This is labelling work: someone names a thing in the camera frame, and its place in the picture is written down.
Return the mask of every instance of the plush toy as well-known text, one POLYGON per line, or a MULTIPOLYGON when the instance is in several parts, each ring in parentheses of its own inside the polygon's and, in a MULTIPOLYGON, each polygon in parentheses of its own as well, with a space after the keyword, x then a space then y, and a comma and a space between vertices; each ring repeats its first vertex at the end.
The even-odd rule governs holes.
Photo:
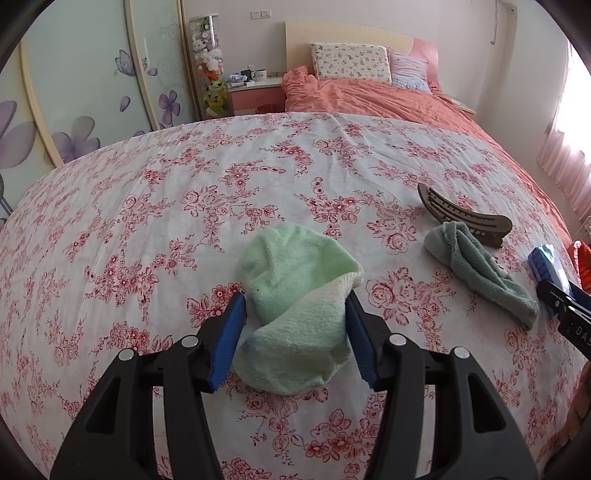
POLYGON ((224 110, 223 104, 228 98, 228 90, 222 80, 214 80, 207 87, 207 93, 203 100, 207 102, 207 114, 212 118, 221 118, 228 116, 224 110))
POLYGON ((222 102, 225 102, 228 98, 228 90, 222 80, 215 80, 207 87, 207 90, 212 95, 218 95, 222 99, 222 102))
POLYGON ((217 74, 223 73, 222 51, 219 48, 214 48, 212 51, 205 48, 199 56, 210 72, 217 74))
POLYGON ((193 36, 193 51, 201 52, 206 50, 207 43, 205 43, 201 38, 196 38, 193 36))
POLYGON ((207 44, 207 48, 211 50, 213 48, 212 33, 207 30, 201 34, 203 41, 207 44))
POLYGON ((219 48, 214 48, 209 52, 209 54, 216 60, 222 59, 222 51, 219 48))

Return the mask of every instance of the nightstand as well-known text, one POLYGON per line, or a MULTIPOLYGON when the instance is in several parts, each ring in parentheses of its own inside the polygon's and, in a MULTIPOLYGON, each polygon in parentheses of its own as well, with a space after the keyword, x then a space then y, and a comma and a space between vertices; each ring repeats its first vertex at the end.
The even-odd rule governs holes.
POLYGON ((474 120, 474 116, 476 115, 476 111, 475 110, 472 110, 468 106, 466 106, 463 103, 461 103, 460 100, 457 100, 454 97, 450 97, 449 95, 446 95, 446 97, 448 99, 450 99, 455 106, 457 106, 460 110, 462 110, 463 112, 465 112, 470 118, 472 118, 474 120))
POLYGON ((274 105, 273 112, 285 111, 285 93, 281 88, 283 77, 272 77, 254 85, 229 87, 235 115, 253 115, 265 105, 274 105))

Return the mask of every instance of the orange duvet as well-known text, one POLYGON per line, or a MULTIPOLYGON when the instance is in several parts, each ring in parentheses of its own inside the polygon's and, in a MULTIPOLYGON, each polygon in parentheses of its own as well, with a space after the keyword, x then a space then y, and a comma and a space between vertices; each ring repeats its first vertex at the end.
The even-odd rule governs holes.
POLYGON ((318 80, 308 73, 307 66, 286 73, 282 86, 287 96, 286 112, 340 112, 396 118, 444 128, 489 143, 541 203, 565 246, 571 243, 554 202, 497 142, 438 90, 433 89, 434 95, 429 95, 368 80, 318 80))

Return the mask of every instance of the cup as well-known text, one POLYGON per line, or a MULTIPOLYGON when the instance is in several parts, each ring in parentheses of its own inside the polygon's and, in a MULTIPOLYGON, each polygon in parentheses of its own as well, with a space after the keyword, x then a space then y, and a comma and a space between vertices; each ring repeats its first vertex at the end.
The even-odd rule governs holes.
POLYGON ((267 79, 267 71, 266 70, 256 70, 255 71, 255 81, 261 82, 267 79))

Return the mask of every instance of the pillow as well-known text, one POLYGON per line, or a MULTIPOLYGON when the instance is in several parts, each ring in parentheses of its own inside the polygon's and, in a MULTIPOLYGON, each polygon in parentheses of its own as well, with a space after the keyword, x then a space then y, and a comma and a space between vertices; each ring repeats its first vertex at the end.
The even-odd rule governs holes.
POLYGON ((373 80, 392 85, 385 47, 361 43, 311 43, 310 50, 319 80, 373 80))
POLYGON ((427 81, 427 68, 429 66, 427 60, 414 59, 408 55, 396 53, 391 48, 388 49, 388 57, 392 86, 418 90, 432 95, 427 81))

